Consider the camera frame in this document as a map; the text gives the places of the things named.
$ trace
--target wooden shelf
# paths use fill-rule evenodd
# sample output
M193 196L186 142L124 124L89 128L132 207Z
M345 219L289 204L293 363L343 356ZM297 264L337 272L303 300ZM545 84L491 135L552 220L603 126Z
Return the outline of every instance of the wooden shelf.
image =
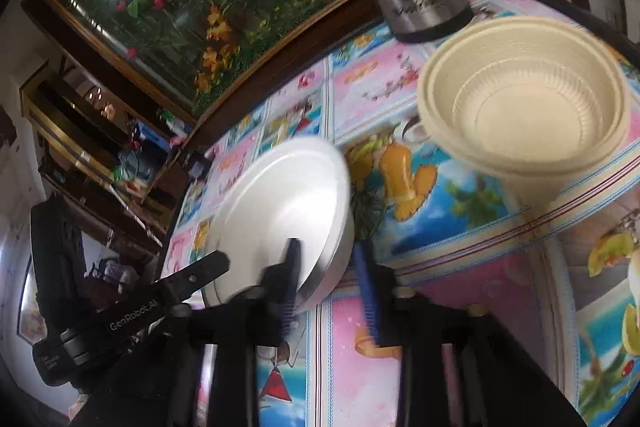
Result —
M108 89L126 111L169 140L171 133L158 117L162 107L105 61L49 4L43 0L24 0L22 9L76 67Z

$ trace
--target tablecloth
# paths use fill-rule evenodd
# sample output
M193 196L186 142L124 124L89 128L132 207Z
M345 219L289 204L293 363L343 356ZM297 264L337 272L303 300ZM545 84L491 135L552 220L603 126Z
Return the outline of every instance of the tablecloth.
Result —
M579 26L537 0L469 1L475 22L535 15ZM614 51L632 94L631 130L615 158L545 208L524 210L498 180L450 158L420 126L418 74L445 40L402 44L380 25L249 113L212 144L216 159L184 198L162 275L206 254L211 218L258 156L293 136L324 137L347 159L356 237L372 238L378 260L437 303L487 306L588 425L606 425L640 380L638 357L622 339L625 310L636 304L627 266L640 232L638 70ZM198 296L191 301L203 305ZM394 425L399 360L356 349L370 342L348 270L329 298L298 317L285 344L259 349L262 427ZM209 362L201 425L210 371Z

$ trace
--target orange flower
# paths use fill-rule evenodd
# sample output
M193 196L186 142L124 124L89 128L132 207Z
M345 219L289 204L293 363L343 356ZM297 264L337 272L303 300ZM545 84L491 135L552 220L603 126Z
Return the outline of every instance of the orange flower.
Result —
M202 54L202 65L205 68L211 68L212 65L217 63L218 63L218 52L211 47L207 48L205 52Z
M231 55L235 55L236 53L238 53L238 51L240 51L240 46L238 46L237 44L225 44L220 50L220 55L226 58L230 57Z
M211 84L209 82L209 75L207 73L198 73L193 83L201 92L211 91Z
M224 19L222 18L222 10L218 8L215 4L212 4L211 8L209 9L209 16L207 17L207 22L209 23L209 26L215 26L220 21L224 22Z
M207 39L229 42L232 32L233 28L229 25L229 23L225 20L221 20L218 24L212 26L207 30Z
M240 46L238 46L237 44L225 44L224 46L222 46L222 49L220 50L220 56L222 56L222 64L225 69L228 70L228 68L231 66L231 57L232 55L238 53L238 51L240 51Z

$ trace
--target lemon print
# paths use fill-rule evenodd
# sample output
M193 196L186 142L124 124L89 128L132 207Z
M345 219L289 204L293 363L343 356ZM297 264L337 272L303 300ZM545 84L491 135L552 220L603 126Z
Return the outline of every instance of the lemon print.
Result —
M587 261L589 277L598 275L605 266L613 266L634 251L634 240L628 233L615 233L599 240Z
M640 357L640 330L636 317L636 307L626 305L625 316L622 319L622 344L626 352L633 357Z

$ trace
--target cartoon print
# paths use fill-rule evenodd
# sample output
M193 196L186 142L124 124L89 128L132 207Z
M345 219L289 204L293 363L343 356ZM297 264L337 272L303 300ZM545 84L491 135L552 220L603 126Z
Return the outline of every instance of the cartoon print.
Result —
M441 305L491 311L539 364L545 361L541 315L527 253L498 259L417 283ZM366 330L359 296L332 299L330 349L334 427L389 427L396 421L401 348L376 346Z
M225 194L236 183L252 161L258 129L247 134L233 147L213 161L209 170L206 192L203 196L203 211L209 212L222 203Z
M324 62L321 60L300 76L295 77L271 97L267 121L287 112L301 100L319 90L323 80Z
M181 227L198 213L202 205L204 189L205 184L203 181L195 182L191 187L189 187L187 195L184 198L184 203L182 204L182 211L176 227Z
M357 239L380 260L486 225L507 214L499 184L440 150L415 115L343 148Z
M260 425L305 426L306 315L294 319L290 333L276 347L258 347Z
M193 248L191 248L191 254L189 257L189 264L195 263L202 259L207 253L205 245L207 243L207 235L211 228L212 219L205 219L198 224L196 229L195 239L193 240Z
M578 412L605 426L640 380L640 187L558 234L580 340Z
M258 154L263 154L293 136L320 134L322 88L293 105L284 114L270 117Z
M164 259L164 266L162 266L162 277L167 277L189 266L194 231L195 227L188 227L174 233Z
M265 107L264 104L262 104L251 113L246 115L246 117L242 118L242 120L239 121L238 125L232 127L229 131L226 147L233 147L236 143L242 140L242 138L247 136L249 133L251 133L252 130L258 127L264 119L264 114Z
M417 46L395 43L334 75L334 126L338 141L408 102L415 102L415 87L423 64L424 56Z
M330 55L331 65L334 71L346 67L350 62L363 57L370 51L392 40L391 30L385 24L381 24L370 31L357 36L342 45Z

